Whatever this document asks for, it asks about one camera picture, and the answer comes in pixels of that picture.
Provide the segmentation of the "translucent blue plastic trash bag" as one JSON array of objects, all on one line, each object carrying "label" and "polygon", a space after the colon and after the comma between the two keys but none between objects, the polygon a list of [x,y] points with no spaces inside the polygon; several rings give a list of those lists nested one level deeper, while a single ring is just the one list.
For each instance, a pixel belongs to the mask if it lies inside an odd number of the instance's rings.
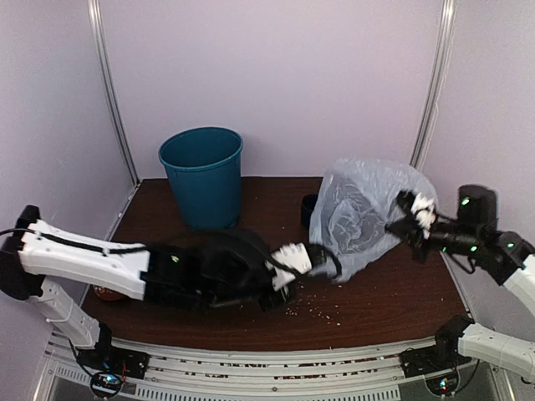
[{"label": "translucent blue plastic trash bag", "polygon": [[344,158],[323,177],[308,228],[308,240],[331,250],[332,260],[315,267],[313,275],[326,274],[336,282],[348,281],[371,262],[380,259],[400,240],[385,226],[404,217],[396,205],[402,190],[437,199],[435,187],[410,165],[391,160]]}]

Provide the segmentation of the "teal plastic trash bin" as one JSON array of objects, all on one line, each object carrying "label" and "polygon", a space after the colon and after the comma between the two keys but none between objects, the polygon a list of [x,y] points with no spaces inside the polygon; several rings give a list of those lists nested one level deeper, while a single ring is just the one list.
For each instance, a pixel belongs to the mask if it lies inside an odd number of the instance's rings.
[{"label": "teal plastic trash bin", "polygon": [[189,227],[235,226],[241,214],[242,137],[218,127],[189,129],[170,137],[159,160]]}]

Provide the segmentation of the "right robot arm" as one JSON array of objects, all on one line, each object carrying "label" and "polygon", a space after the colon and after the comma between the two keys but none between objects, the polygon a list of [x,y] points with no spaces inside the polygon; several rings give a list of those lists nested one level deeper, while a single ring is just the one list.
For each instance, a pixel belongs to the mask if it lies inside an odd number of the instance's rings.
[{"label": "right robot arm", "polygon": [[514,231],[499,230],[496,192],[461,186],[454,217],[411,190],[400,191],[396,204],[404,215],[386,230],[411,248],[414,260],[440,251],[469,276],[456,280],[468,311],[444,323],[434,345],[400,355],[405,376],[454,370],[475,359],[532,384],[534,331],[513,324],[521,317],[534,321],[534,246]]}]

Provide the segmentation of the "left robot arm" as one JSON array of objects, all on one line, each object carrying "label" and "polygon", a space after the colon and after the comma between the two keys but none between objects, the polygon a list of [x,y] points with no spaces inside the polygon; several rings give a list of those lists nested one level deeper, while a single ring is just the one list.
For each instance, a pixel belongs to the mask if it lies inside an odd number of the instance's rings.
[{"label": "left robot arm", "polygon": [[286,303],[296,281],[328,262],[333,278],[339,259],[318,243],[289,243],[277,250],[255,232],[238,227],[195,229],[201,244],[119,243],[80,236],[51,226],[37,206],[26,206],[13,228],[1,233],[1,290],[32,302],[74,348],[86,351],[103,371],[120,364],[111,331],[90,317],[55,279],[103,287],[164,307],[208,310],[256,301],[262,310]]}]

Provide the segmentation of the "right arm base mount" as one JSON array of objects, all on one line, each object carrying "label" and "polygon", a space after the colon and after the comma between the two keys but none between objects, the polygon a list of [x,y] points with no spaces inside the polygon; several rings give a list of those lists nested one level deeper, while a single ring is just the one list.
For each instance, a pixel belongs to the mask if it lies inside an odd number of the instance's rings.
[{"label": "right arm base mount", "polygon": [[460,367],[471,362],[469,357],[439,353],[436,346],[407,348],[399,358],[405,378],[422,376],[428,391],[441,398],[461,389]]}]

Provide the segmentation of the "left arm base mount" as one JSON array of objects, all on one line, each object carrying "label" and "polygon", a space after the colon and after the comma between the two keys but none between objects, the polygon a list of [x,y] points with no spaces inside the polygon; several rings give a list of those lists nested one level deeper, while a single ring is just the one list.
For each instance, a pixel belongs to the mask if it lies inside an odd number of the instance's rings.
[{"label": "left arm base mount", "polygon": [[89,389],[94,396],[110,399],[125,387],[128,378],[143,379],[148,368],[148,353],[112,347],[107,357],[95,350],[75,349],[77,364],[89,376]]}]

